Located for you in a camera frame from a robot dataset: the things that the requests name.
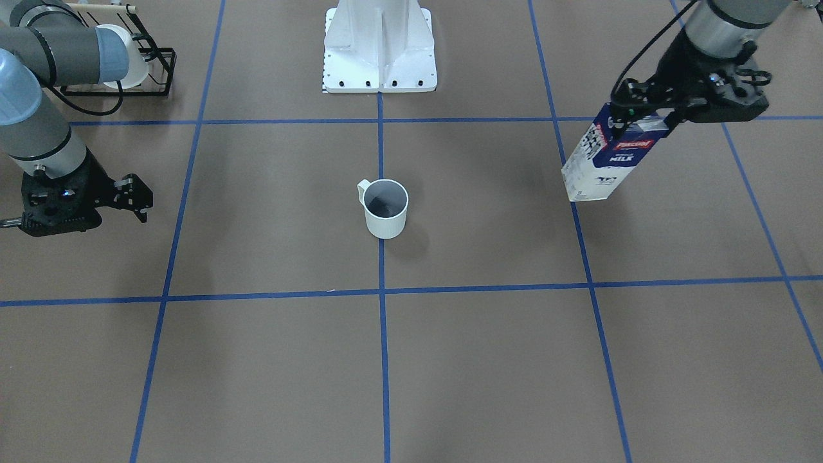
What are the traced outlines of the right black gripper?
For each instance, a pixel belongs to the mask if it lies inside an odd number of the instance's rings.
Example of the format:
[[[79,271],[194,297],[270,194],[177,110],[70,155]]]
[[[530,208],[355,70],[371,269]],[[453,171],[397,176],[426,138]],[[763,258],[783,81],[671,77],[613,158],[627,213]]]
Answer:
[[[24,214],[35,221],[66,221],[99,207],[129,208],[140,223],[148,221],[154,193],[142,179],[129,174],[114,181],[88,154],[72,173],[49,177],[44,165],[23,175]]]

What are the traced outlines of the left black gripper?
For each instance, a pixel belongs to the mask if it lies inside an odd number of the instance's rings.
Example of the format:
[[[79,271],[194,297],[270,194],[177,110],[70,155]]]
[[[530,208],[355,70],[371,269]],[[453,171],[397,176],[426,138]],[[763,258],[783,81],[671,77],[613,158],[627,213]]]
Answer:
[[[731,58],[715,58],[697,48],[687,33],[680,32],[660,59],[652,82],[626,78],[611,92],[609,107],[614,140],[620,140],[632,123],[656,111],[649,100],[654,85],[662,90],[671,88],[671,105],[676,107],[664,118],[667,131],[662,137],[667,138],[677,126],[688,121],[691,109],[705,103],[701,97],[701,77],[732,66],[759,68],[753,59],[756,49],[755,41],[749,39],[741,43],[741,49]]]

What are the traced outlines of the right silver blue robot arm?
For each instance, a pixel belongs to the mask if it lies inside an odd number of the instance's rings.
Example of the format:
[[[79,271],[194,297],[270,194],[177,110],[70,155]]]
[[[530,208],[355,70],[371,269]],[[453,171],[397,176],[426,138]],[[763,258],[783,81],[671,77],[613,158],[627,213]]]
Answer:
[[[136,36],[114,24],[88,26],[62,1],[2,2],[2,153],[23,170],[23,213],[3,219],[32,237],[85,232],[102,222],[99,209],[127,210],[147,222],[152,190],[129,174],[116,181],[54,102],[75,111],[60,87],[102,84],[118,99],[148,77]]]

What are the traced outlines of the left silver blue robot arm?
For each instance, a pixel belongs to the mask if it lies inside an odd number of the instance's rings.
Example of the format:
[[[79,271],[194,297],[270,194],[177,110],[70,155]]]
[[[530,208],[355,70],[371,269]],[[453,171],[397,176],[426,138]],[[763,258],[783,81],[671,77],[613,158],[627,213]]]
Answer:
[[[788,1],[691,1],[694,11],[647,81],[625,74],[611,91],[613,135],[659,109],[667,128],[682,122],[755,120],[769,108],[764,87],[772,74],[754,61],[757,39],[790,5]]]

